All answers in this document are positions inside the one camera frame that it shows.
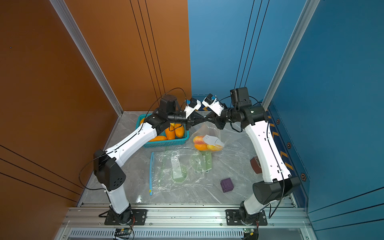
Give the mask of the clear zip-top bag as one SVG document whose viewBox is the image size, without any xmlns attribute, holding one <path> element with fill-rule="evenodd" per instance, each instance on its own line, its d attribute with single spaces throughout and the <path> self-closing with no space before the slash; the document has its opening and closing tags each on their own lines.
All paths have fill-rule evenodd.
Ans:
<svg viewBox="0 0 384 240">
<path fill-rule="evenodd" d="M 243 136 L 242 133 L 238 133 L 231 128 L 225 127 L 223 130 L 220 130 L 210 122 L 199 124 L 193 127 L 193 129 L 195 132 L 191 136 L 192 146 L 194 147 L 195 145 L 193 142 L 194 137 L 204 136 L 204 141 L 210 149 L 209 151 L 201 152 L 219 152 Z"/>
</svg>

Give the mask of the red pink mango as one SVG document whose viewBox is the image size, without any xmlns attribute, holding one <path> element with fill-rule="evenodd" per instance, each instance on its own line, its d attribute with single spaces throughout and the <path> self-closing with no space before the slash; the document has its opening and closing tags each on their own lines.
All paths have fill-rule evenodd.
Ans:
<svg viewBox="0 0 384 240">
<path fill-rule="evenodd" d="M 196 136 L 193 139 L 195 145 L 205 145 L 204 136 Z"/>
</svg>

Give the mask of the large orange mango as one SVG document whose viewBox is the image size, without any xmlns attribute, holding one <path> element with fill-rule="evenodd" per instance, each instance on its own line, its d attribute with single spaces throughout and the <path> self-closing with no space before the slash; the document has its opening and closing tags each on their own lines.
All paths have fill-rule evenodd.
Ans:
<svg viewBox="0 0 384 240">
<path fill-rule="evenodd" d="M 195 144 L 194 147 L 199 151 L 209 151 L 207 144 Z"/>
</svg>

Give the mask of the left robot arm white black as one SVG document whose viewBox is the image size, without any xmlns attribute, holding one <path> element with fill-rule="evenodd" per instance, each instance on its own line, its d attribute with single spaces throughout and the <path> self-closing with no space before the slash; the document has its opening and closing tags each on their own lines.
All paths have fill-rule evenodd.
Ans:
<svg viewBox="0 0 384 240">
<path fill-rule="evenodd" d="M 177 98 L 164 95 L 160 106 L 152 114 L 145 117 L 143 123 L 123 140 L 105 151 L 94 153 L 94 175 L 106 191 L 110 201 L 110 209 L 117 216 L 130 216 L 130 203 L 124 190 L 126 174 L 122 167 L 126 161 L 142 146 L 163 133 L 171 123 L 184 126 L 192 124 L 196 111 L 202 103 L 194 98 L 186 101 L 184 109 L 179 109 Z"/>
</svg>

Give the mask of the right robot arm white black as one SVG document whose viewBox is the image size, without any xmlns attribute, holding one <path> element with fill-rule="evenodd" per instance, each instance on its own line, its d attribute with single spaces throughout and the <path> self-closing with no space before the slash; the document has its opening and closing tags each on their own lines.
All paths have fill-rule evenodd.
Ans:
<svg viewBox="0 0 384 240">
<path fill-rule="evenodd" d="M 231 90 L 231 102 L 233 106 L 228 108 L 209 94 L 203 105 L 211 109 L 209 117 L 218 129 L 239 122 L 255 148 L 263 179 L 253 184 L 253 194 L 239 208 L 241 221 L 251 225 L 265 207 L 274 201 L 280 203 L 301 181 L 292 176 L 279 154 L 267 110 L 260 104 L 253 105 L 246 87 Z"/>
</svg>

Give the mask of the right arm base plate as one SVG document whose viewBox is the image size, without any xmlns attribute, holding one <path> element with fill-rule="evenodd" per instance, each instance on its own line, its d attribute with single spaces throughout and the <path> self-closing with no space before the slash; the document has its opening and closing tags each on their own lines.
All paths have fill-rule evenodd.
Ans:
<svg viewBox="0 0 384 240">
<path fill-rule="evenodd" d="M 265 211 L 253 215 L 248 215 L 243 209 L 225 210 L 226 221 L 228 226 L 267 226 L 268 218 Z"/>
</svg>

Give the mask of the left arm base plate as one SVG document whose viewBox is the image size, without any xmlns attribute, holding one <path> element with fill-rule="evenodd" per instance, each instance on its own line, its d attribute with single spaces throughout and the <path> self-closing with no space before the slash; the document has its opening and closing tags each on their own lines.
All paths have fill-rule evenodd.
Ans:
<svg viewBox="0 0 384 240">
<path fill-rule="evenodd" d="M 106 226 L 143 226 L 147 219 L 148 210 L 146 209 L 127 209 L 121 214 L 115 213 L 113 209 L 109 209 L 105 216 Z"/>
</svg>

